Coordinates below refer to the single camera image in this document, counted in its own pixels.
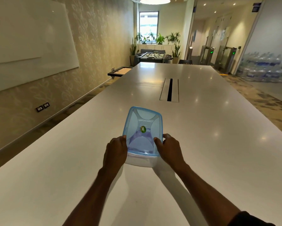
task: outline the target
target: green sticker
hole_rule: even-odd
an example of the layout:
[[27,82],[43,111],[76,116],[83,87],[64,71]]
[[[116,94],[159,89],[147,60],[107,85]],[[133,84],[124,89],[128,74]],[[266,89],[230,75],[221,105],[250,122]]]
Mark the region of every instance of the green sticker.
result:
[[142,127],[140,128],[140,130],[141,130],[142,133],[145,133],[145,132],[146,132],[146,128],[145,128],[144,126],[142,126]]

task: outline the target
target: blue sign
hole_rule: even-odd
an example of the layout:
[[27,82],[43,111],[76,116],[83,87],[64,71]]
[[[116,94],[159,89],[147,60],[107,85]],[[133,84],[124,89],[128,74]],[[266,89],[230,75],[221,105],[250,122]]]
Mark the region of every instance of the blue sign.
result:
[[260,6],[253,6],[252,12],[258,13],[259,9],[260,9]]

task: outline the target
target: long white table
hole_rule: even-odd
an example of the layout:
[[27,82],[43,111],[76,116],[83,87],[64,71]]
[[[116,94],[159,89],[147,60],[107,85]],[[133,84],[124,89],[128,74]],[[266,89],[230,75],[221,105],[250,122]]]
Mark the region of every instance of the long white table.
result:
[[[160,101],[165,78],[179,102]],[[155,110],[191,168],[240,209],[282,225],[282,132],[209,66],[140,63],[0,168],[0,225],[62,225],[122,134],[131,106]],[[101,226],[206,225],[162,162],[124,164]]]

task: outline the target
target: round pendant lamp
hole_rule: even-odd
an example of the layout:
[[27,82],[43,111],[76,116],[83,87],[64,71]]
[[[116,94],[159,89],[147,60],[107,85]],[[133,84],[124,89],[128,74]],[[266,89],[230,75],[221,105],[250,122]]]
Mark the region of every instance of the round pendant lamp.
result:
[[161,5],[169,3],[170,0],[140,0],[140,2],[147,5]]

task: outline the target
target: person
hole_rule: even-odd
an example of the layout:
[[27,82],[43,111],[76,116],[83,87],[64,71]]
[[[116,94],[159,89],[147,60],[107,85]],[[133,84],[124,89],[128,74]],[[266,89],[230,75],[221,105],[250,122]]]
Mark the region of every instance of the person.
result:
[[[179,142],[164,134],[163,143],[154,138],[161,158],[180,177],[209,226],[271,226],[241,211],[221,193],[201,179],[184,161]],[[72,211],[64,226],[97,226],[112,181],[127,158],[126,136],[113,138],[106,146],[103,166],[92,186]]]

